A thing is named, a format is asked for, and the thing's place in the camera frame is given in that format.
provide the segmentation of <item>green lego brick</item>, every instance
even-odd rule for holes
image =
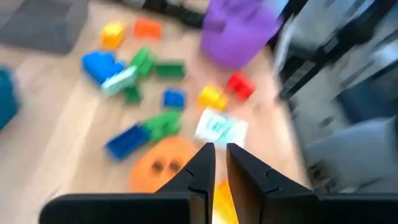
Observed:
[[[146,78],[151,73],[152,68],[155,65],[155,58],[152,56],[148,56],[147,59],[141,63],[138,68],[138,77]]]
[[[167,111],[145,120],[142,125],[150,131],[150,139],[157,142],[166,136],[176,135],[180,132],[179,118],[178,111]]]
[[[158,63],[155,70],[162,78],[183,78],[185,76],[185,66],[182,62]]]
[[[147,60],[147,57],[149,56],[149,54],[150,54],[150,50],[148,47],[143,47],[143,48],[139,49],[136,56],[134,56],[134,58],[131,60],[130,66],[135,65],[135,66],[139,67],[143,62],[145,62],[145,60]]]
[[[127,104],[135,104],[141,102],[141,96],[139,94],[139,90],[137,86],[130,86],[123,90],[124,99]]]

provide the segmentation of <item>red lego brick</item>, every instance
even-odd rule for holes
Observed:
[[[256,89],[255,85],[243,77],[242,72],[235,72],[226,84],[227,89],[235,92],[241,100],[247,100]]]

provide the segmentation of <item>orange lego brick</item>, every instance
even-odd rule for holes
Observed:
[[[228,179],[221,181],[221,183],[214,190],[213,207],[226,223],[239,223],[231,190],[229,189]]]
[[[163,24],[158,21],[153,21],[150,19],[137,19],[133,27],[134,37],[153,37],[160,39],[162,35]]]

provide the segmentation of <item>black cable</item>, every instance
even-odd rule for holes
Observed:
[[[114,0],[121,2],[125,6],[145,9],[151,12],[156,12],[166,16],[170,16],[182,24],[191,28],[201,29],[205,14],[195,12],[191,9],[184,7],[182,4],[174,5],[166,0]]]

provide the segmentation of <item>gray fabric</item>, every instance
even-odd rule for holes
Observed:
[[[0,42],[68,53],[86,21],[87,4],[87,0],[25,0],[16,11],[2,12]]]
[[[393,177],[398,171],[396,142],[394,119],[372,120],[317,141],[303,154],[309,167],[325,167],[322,173],[334,178],[331,193],[335,193]],[[319,181],[313,173],[310,178]]]

